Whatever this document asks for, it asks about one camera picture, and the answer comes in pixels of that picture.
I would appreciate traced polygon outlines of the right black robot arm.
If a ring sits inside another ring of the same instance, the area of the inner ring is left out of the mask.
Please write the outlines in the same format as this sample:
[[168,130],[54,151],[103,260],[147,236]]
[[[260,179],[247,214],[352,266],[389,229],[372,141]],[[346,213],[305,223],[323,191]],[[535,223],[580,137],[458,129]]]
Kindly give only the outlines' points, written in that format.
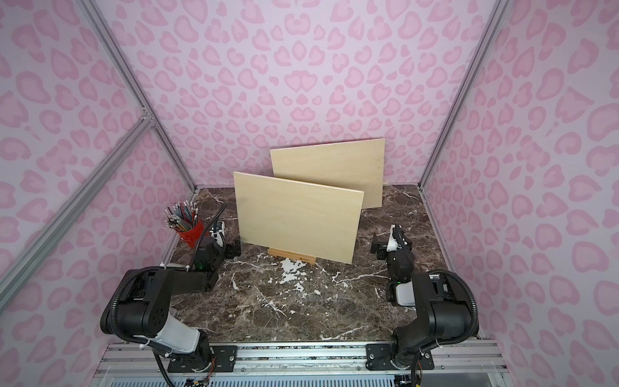
[[479,310],[467,283],[446,269],[415,269],[416,256],[399,226],[392,228],[387,240],[374,235],[370,252],[387,265],[387,303],[413,308],[416,317],[395,328],[387,344],[366,346],[367,370],[399,369],[420,375],[435,367],[433,349],[477,335]]

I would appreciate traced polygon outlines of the wooden easel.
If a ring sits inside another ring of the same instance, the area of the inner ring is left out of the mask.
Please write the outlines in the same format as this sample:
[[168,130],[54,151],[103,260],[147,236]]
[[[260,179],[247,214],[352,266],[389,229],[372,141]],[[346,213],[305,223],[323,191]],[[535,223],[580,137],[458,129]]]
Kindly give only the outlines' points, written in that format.
[[275,248],[269,248],[268,254],[270,256],[279,257],[283,259],[289,259],[291,261],[301,261],[303,263],[311,264],[311,265],[316,264],[316,260],[317,260],[316,257],[307,256],[307,255],[299,254],[299,253],[287,252],[287,251],[283,251],[283,250],[279,250]]

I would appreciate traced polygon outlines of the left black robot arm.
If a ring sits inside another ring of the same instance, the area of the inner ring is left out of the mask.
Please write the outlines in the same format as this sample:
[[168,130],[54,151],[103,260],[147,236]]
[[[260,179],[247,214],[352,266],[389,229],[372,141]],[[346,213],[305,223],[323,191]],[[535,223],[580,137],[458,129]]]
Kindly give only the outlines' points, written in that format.
[[100,319],[104,334],[151,349],[164,377],[170,372],[210,372],[216,366],[208,334],[172,316],[170,306],[176,295],[211,292],[224,262],[240,255],[240,240],[226,241],[221,219],[225,209],[225,204],[220,206],[198,233],[189,264],[128,270]]

